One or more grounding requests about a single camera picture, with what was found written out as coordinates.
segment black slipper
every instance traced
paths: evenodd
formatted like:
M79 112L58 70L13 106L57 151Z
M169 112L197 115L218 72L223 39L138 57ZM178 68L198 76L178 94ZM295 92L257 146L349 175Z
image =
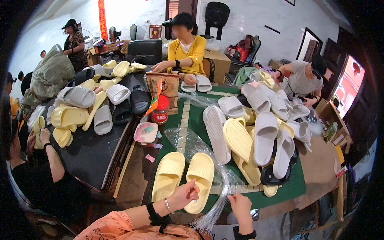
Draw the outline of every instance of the black slipper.
M151 100L151 94L145 91L143 86L136 85L133 87L131 92L131 105L134 114L145 113L149 109Z
M129 104L129 100L126 99L122 103L116 106L110 105L110 110L112 112L112 122L113 124L125 124L131 120L133 120L133 113L131 111L131 105Z
M87 81L88 79L92 79L95 75L95 70L93 68L87 68L78 72L74 77L75 86Z

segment paper scrap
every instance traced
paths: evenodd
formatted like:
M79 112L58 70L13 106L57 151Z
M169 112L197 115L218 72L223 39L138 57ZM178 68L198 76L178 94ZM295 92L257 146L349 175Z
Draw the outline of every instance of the paper scrap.
M154 162L156 160L156 158L152 157L151 155L147 154L146 159L150 160L151 162Z

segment cardboard box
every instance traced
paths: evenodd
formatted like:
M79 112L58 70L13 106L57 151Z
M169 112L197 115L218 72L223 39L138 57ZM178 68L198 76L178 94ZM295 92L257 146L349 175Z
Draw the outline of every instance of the cardboard box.
M231 66L231 60L221 52L208 52L205 51L205 58L210 58L215 63L215 83L225 83L225 74L229 72Z

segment woman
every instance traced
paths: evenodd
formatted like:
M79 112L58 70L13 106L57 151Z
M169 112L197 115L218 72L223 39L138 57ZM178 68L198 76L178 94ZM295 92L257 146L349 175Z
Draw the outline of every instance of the woman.
M83 35L79 32L75 19L69 19L62 29L65 29L65 33L68 34L67 40L64 43L63 54L68 56L74 71L78 73L88 67Z
M292 100L295 96L304 98L306 102L303 104L310 107L320 101L321 89L323 87L322 76L327 71L325 59L320 55L315 55L312 62L294 61L292 63L281 66L276 73L272 73L272 78L277 81L286 72L290 72L288 79L284 78L282 89L284 89L288 98ZM314 91L314 98L306 98Z
M92 223L75 240L212 239L211 236L202 235L189 226L169 223L168 214L183 209L190 201L199 198L199 187L195 182L196 179L193 179L187 184L177 187L169 198L158 202L120 212L111 212ZM240 193L227 197L239 222L239 234L235 239L254 239L256 232L253 230L250 214L251 201Z
M89 206L89 190L63 167L59 155L50 143L51 133L42 129L39 133L46 163L32 164L36 135L32 131L26 141L26 159L22 159L18 136L18 122L12 121L11 144L8 160L17 186L34 208L58 217L66 224L80 223Z
M197 35L197 24L189 13L180 13L171 21L172 31L177 37L168 47L168 61L160 62L152 67L155 73L167 70L167 73L178 74L187 85L196 84L193 75L205 75L203 56L206 39Z

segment clear plastic sheet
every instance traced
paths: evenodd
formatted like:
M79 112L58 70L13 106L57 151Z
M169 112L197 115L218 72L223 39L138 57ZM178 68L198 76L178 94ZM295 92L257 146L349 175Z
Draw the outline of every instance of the clear plastic sheet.
M199 107L199 108L206 108L208 106L211 106L211 105L215 105L215 106L218 106L218 99L215 99L215 98L206 98L206 97L203 97L203 96L199 96L197 95L196 92L193 92L193 93L179 93L178 95L179 99L182 99L182 98L186 98L187 100L189 100L191 102L192 105L196 106L196 107Z
M180 136L180 132L186 132L186 137ZM203 152L209 155L215 164L214 183L222 186L221 194L209 212L191 223L192 227L200 232L210 233L228 203L227 195L231 193L231 186L243 185L244 182L226 166L217 163L210 147L192 130L179 126L166 129L164 134L175 149L177 149L179 141L187 143L184 152L187 162L190 162L196 153Z

